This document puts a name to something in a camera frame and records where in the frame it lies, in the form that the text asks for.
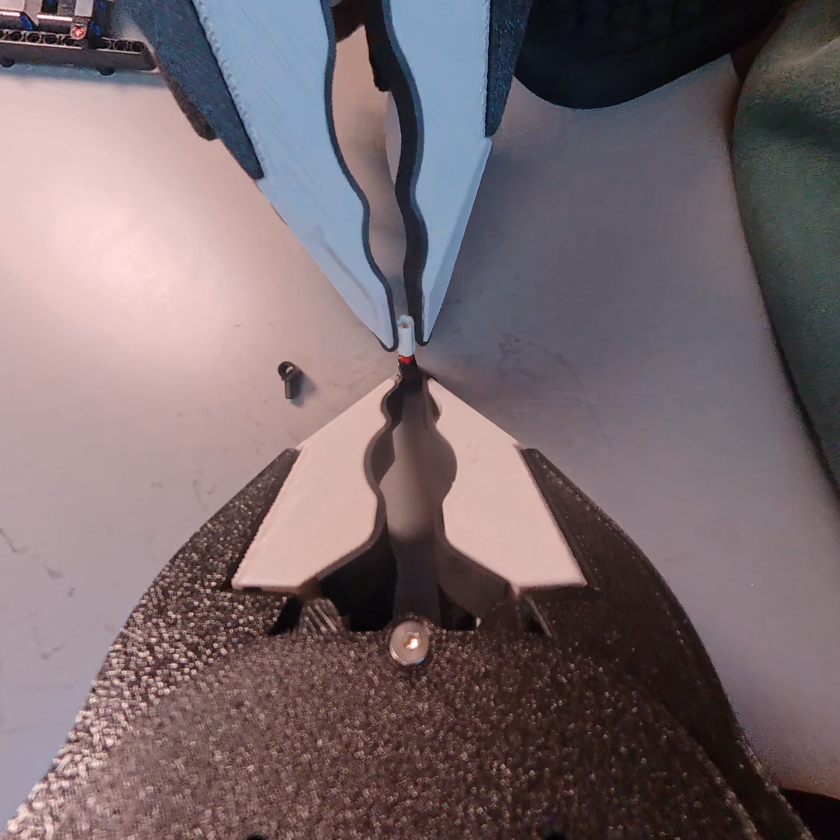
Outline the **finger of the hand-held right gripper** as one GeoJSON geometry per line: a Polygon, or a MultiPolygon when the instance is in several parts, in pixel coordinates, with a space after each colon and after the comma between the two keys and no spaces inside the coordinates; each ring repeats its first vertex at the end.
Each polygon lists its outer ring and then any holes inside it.
{"type": "Polygon", "coordinates": [[[370,207],[335,134],[328,2],[200,1],[197,15],[255,147],[260,191],[382,346],[392,292],[370,245],[370,207]]]}
{"type": "Polygon", "coordinates": [[[385,55],[401,134],[395,197],[416,341],[426,344],[491,148],[486,134],[490,3],[384,2],[385,55]]]}

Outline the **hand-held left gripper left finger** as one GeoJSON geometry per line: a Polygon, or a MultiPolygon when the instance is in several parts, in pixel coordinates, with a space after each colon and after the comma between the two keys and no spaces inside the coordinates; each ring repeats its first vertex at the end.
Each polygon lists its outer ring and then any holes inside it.
{"type": "Polygon", "coordinates": [[[386,379],[303,441],[298,456],[233,576],[236,590],[300,594],[356,559],[380,536],[380,489],[389,455],[374,455],[392,421],[386,379]]]}

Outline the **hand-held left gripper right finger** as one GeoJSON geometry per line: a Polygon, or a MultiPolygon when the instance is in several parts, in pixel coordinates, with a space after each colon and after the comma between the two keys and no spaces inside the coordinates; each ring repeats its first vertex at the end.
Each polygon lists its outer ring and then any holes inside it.
{"type": "Polygon", "coordinates": [[[443,500],[447,541],[514,592],[585,586],[518,441],[435,380],[427,389],[439,410],[437,430],[455,455],[443,500]]]}

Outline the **white black toy truck model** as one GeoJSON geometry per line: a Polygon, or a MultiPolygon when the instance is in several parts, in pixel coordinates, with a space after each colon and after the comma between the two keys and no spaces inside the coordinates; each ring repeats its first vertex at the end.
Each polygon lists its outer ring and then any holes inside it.
{"type": "Polygon", "coordinates": [[[152,72],[151,49],[114,27],[116,2],[2,1],[1,65],[152,72]]]}

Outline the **grey desk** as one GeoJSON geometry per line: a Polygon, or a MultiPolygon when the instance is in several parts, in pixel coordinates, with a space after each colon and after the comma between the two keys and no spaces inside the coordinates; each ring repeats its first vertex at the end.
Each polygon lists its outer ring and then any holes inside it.
{"type": "MultiPolygon", "coordinates": [[[[776,779],[838,796],[838,511],[742,237],[738,89],[728,57],[601,111],[515,84],[423,362],[642,548],[776,779]]],[[[3,70],[1,129],[5,823],[165,563],[396,358],[157,76],[3,70]]]]}

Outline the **person's clothed body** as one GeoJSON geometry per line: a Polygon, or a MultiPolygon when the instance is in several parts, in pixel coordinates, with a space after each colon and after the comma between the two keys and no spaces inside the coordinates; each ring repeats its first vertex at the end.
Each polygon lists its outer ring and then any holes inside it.
{"type": "Polygon", "coordinates": [[[731,160],[773,336],[838,489],[838,2],[788,6],[743,82],[731,160]]]}

